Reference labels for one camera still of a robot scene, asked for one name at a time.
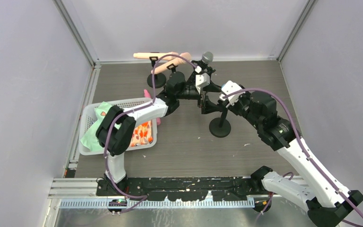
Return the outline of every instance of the basket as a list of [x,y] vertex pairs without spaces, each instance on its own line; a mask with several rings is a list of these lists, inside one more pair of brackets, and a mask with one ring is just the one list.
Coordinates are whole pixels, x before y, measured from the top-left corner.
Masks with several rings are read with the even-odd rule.
[[[118,101],[108,102],[111,105],[117,105],[120,108],[133,107],[146,102],[151,101],[151,98],[132,98],[132,99],[124,99]],[[104,148],[101,151],[90,151],[90,149],[84,147],[84,145],[80,142],[80,139],[84,136],[87,130],[93,125],[93,123],[97,120],[95,114],[95,108],[97,108],[101,103],[94,103],[86,106],[83,110],[83,114],[81,115],[80,120],[80,130],[78,133],[78,151],[82,155],[99,155],[104,153]],[[156,144],[156,121],[152,120],[152,138],[153,141],[147,145],[129,147],[127,150],[137,150],[143,148],[150,148]]]

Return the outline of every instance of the stand base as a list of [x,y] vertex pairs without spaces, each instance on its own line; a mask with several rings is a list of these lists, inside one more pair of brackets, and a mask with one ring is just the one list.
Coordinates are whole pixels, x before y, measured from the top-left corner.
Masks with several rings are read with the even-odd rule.
[[[152,74],[147,78],[148,86],[152,87]],[[155,88],[163,87],[166,84],[166,76],[163,73],[158,73],[155,79]]]
[[214,118],[211,120],[211,123],[209,123],[209,131],[212,135],[218,138],[223,138],[229,135],[230,131],[232,130],[232,127],[230,123],[225,119],[223,122],[222,127],[219,127],[219,123],[221,121],[220,117]]

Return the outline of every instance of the green cloth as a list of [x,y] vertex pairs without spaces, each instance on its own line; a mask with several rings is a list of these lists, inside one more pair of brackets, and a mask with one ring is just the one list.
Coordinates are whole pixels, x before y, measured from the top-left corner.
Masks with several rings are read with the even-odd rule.
[[[107,102],[102,102],[99,107],[95,109],[95,114],[97,117],[96,122],[86,131],[84,136],[80,139],[80,142],[90,151],[98,152],[103,151],[101,145],[99,145],[98,138],[95,136],[96,131],[98,130],[99,125],[101,124],[102,120],[104,120],[106,113],[112,107],[111,104]],[[115,128],[119,129],[120,125],[115,124]]]

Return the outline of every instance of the gray wood tabletop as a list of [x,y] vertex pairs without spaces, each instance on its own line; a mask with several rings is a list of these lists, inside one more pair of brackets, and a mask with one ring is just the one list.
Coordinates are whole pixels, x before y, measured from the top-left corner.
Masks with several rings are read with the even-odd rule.
[[[245,87],[260,87],[278,95],[296,120],[285,80],[277,61],[213,62],[216,69],[212,80],[219,85],[228,80]],[[93,103],[143,97],[151,65],[145,63],[102,65]],[[190,76],[189,65],[178,71]],[[211,94],[212,102],[217,95]],[[278,106],[279,115],[286,118]],[[201,115],[194,100],[181,100],[180,107],[161,119],[157,143],[152,148],[126,151],[125,169],[131,177],[153,176],[247,176],[265,165],[280,174],[294,171],[290,164],[272,151],[257,136],[256,130],[242,117],[229,112],[227,119],[232,131],[225,138],[209,132],[212,119],[220,113]],[[80,155],[76,177],[101,177],[104,174],[102,155]]]

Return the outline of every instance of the white wall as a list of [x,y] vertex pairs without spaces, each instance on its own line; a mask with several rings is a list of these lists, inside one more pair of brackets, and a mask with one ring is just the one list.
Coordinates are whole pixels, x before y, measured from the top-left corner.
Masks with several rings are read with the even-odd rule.
[[277,57],[307,0],[67,0],[101,61],[134,52],[190,52],[217,59]]
[[282,66],[306,141],[363,193],[363,1],[319,0]]
[[0,227],[41,224],[90,70],[52,0],[0,0]]

